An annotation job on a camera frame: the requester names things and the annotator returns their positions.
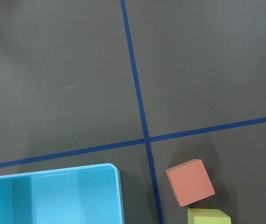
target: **blue line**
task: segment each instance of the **blue line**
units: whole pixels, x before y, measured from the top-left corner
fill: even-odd
[[[132,43],[132,38],[131,38],[131,33],[130,33],[130,26],[129,26],[129,20],[128,20],[128,15],[127,15],[127,9],[125,6],[125,0],[121,0],[120,2],[121,2],[122,12],[123,12],[123,22],[124,22],[125,33],[127,36],[130,61],[131,61],[133,78],[134,78],[135,89],[136,89],[136,95],[137,95],[137,100],[138,100],[138,106],[139,106],[142,129],[143,129],[143,135],[144,135],[144,139],[145,139],[147,159],[148,159],[148,164],[150,167],[151,182],[152,182],[155,201],[156,201],[157,215],[158,215],[159,223],[164,224],[162,204],[161,204],[160,194],[159,194],[159,190],[158,190],[157,176],[156,176],[155,165],[154,165],[154,160],[153,160],[153,156],[152,156],[152,150],[151,150],[151,146],[150,146],[150,138],[149,138],[149,133],[148,133],[148,128],[147,128],[145,110],[144,110],[141,88],[140,88],[140,83],[139,83],[139,78],[138,78],[138,72],[137,72],[133,43]]]
[[[174,138],[180,138],[180,137],[185,137],[185,136],[190,136],[190,135],[195,135],[195,134],[215,132],[215,131],[220,131],[220,130],[225,130],[225,129],[244,127],[244,126],[256,125],[256,124],[261,124],[261,123],[266,123],[266,117],[265,118],[252,119],[252,120],[245,120],[245,121],[240,121],[240,122],[235,122],[235,123],[230,123],[230,124],[225,124],[225,125],[199,128],[199,129],[194,129],[194,130],[189,130],[189,131],[184,131],[184,132],[159,135],[159,136],[155,136],[155,137],[150,137],[150,141],[153,142],[153,141],[174,139]]]
[[[78,150],[73,150],[73,151],[68,151],[68,152],[42,155],[42,156],[32,157],[28,159],[2,162],[0,163],[0,168],[11,167],[11,166],[16,166],[16,165],[21,165],[21,164],[26,164],[26,163],[31,163],[31,162],[40,162],[40,161],[58,159],[58,158],[63,158],[63,157],[68,157],[68,156],[73,156],[73,155],[81,155],[81,154],[86,154],[86,153],[99,152],[103,150],[139,145],[143,143],[145,143],[144,139],[137,139],[137,140],[123,141],[123,142],[118,142],[118,143],[113,143],[113,144],[108,144],[108,145],[103,145],[103,146],[78,149]]]

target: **cube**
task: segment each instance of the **cube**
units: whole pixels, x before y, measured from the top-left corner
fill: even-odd
[[[231,218],[218,209],[188,209],[188,224],[231,224]]]
[[[172,167],[166,174],[181,207],[215,194],[202,160]]]

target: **floor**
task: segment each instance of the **floor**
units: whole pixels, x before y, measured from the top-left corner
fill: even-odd
[[[0,0],[0,175],[110,162],[126,224],[180,224],[165,170],[266,223],[266,1]]]

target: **cube top face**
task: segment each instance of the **cube top face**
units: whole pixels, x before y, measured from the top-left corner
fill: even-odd
[[[214,195],[202,160],[191,160],[166,170],[175,198],[185,206]]]
[[[188,224],[231,224],[231,218],[217,209],[188,209]]]

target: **vertical blue line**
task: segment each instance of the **vertical blue line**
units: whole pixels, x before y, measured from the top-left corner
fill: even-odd
[[[159,189],[157,185],[157,176],[156,176],[155,165],[154,165],[153,156],[152,156],[150,137],[148,134],[147,122],[146,122],[146,117],[145,117],[144,105],[143,105],[138,72],[137,72],[137,67],[136,67],[136,61],[135,61],[133,43],[132,43],[132,38],[131,38],[131,33],[130,33],[129,20],[128,20],[127,10],[125,6],[125,0],[121,0],[120,2],[121,2],[122,12],[123,12],[123,22],[124,22],[125,33],[127,36],[130,61],[131,61],[133,78],[134,78],[134,83],[135,83],[135,89],[136,89],[138,107],[139,107],[140,118],[141,118],[141,123],[142,123],[143,135],[145,139],[147,159],[148,159],[148,164],[150,167],[151,182],[152,182],[154,196],[156,200],[157,215],[158,215],[159,223],[164,224],[162,204],[161,204]]]

